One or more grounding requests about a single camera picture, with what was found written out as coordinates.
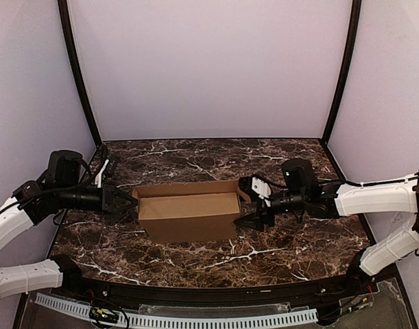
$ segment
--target white arm segment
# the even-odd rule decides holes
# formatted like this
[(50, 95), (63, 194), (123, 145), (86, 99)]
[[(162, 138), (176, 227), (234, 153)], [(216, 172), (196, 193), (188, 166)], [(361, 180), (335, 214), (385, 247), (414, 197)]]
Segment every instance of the white arm segment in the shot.
[[(409, 175), (401, 179), (414, 177)], [(365, 212), (417, 212), (416, 180), (402, 183), (356, 187), (343, 184), (337, 190), (335, 205), (340, 216)]]
[[(375, 186), (351, 186), (343, 184), (337, 190), (335, 204), (339, 215), (348, 216), (365, 212), (417, 212), (414, 186), (417, 180)], [(415, 219), (411, 218), (395, 232), (376, 245), (368, 247), (360, 259), (360, 268), (374, 276), (388, 265), (395, 263), (419, 249), (419, 234), (412, 230)]]
[(0, 267), (0, 299), (37, 289), (57, 288), (62, 281), (63, 273), (50, 259), (30, 265)]
[(366, 248), (360, 259), (360, 268), (369, 276), (419, 249), (419, 234), (412, 230), (414, 218), (403, 224), (376, 245)]
[[(0, 210), (16, 201), (17, 199), (15, 197), (9, 198), (3, 206), (0, 207)], [(18, 206), (13, 206), (4, 211), (0, 215), (0, 249), (32, 226), (34, 226), (34, 223), (24, 210), (18, 209)]]

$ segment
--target marble surface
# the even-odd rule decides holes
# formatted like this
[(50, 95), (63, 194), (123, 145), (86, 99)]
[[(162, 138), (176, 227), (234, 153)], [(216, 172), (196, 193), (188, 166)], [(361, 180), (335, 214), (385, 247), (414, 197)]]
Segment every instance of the marble surface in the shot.
[[(211, 139), (106, 143), (121, 157), (113, 181), (142, 184), (231, 180), (258, 173), (283, 184), (280, 164), (310, 160), (319, 181), (337, 175), (317, 140)], [(242, 204), (244, 213), (253, 211)], [(239, 228), (236, 239), (152, 243), (129, 210), (119, 215), (70, 211), (51, 254), (67, 254), (87, 278), (158, 287), (256, 287), (336, 276), (369, 245), (357, 216), (320, 221), (276, 217), (265, 232)]]

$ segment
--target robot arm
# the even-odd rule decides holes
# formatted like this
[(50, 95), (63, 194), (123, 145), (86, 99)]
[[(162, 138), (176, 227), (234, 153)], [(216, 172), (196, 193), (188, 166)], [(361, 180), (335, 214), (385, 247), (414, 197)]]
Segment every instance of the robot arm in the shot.
[[(358, 253), (348, 275), (358, 272), (360, 280), (374, 276), (419, 249), (419, 172), (391, 181), (319, 184), (311, 163), (292, 159), (282, 165), (286, 186), (279, 186), (254, 175), (241, 178), (240, 190), (257, 202), (254, 214), (236, 221), (238, 225), (263, 231), (274, 226), (274, 215), (307, 211), (315, 218), (339, 218), (365, 212), (412, 212), (415, 222), (405, 223), (376, 245)], [(271, 185), (285, 187), (272, 192)]]
[[(106, 159), (106, 148), (103, 151), (103, 161), (94, 174), (88, 170), (81, 154), (53, 152), (48, 169), (39, 179), (24, 183), (0, 207), (0, 249), (62, 209), (110, 213), (135, 207), (136, 199), (114, 185), (102, 182), (102, 176), (110, 176), (117, 163), (116, 158)], [(78, 182), (81, 166), (86, 167), (90, 177)], [(61, 287), (65, 280), (75, 277), (80, 278), (81, 271), (64, 255), (36, 264), (0, 268), (0, 299), (37, 289)]]

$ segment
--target black frame edge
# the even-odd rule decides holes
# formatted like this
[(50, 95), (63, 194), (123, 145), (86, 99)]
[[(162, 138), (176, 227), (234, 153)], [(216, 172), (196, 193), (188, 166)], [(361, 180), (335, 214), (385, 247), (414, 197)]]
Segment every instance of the black frame edge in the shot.
[(352, 60), (352, 53), (354, 51), (355, 38), (357, 36), (357, 28), (359, 26), (360, 11), (361, 0), (352, 0), (351, 16), (349, 20), (348, 35), (346, 37), (344, 57), (342, 59), (342, 66), (340, 67), (339, 79), (337, 80), (337, 85), (335, 87), (330, 113), (328, 115), (328, 120), (326, 121), (324, 134), (322, 135), (322, 140), (326, 144), (330, 141), (331, 133), (333, 132), (337, 113), (339, 112), (340, 103), (344, 94), (346, 79), (348, 78)]
[(93, 116), (92, 107), (88, 100), (86, 85), (84, 84), (83, 76), (81, 73), (81, 66), (75, 48), (75, 41), (73, 39), (67, 0), (58, 0), (58, 9), (60, 11), (60, 20), (63, 29), (64, 41), (66, 43), (67, 55), (69, 57), (69, 62), (71, 63), (73, 79), (75, 80), (75, 85), (77, 86), (78, 96), (80, 97), (84, 116), (86, 117), (88, 128), (91, 131), (93, 141), (95, 142), (95, 145), (99, 147), (102, 144), (102, 140), (101, 136), (99, 135), (95, 117)]

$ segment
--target cardboard box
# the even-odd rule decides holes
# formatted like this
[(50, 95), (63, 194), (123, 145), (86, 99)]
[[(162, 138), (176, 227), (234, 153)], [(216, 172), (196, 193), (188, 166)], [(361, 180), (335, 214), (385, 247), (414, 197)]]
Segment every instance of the cardboard box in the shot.
[(233, 239), (238, 181), (138, 186), (139, 222), (156, 243)]

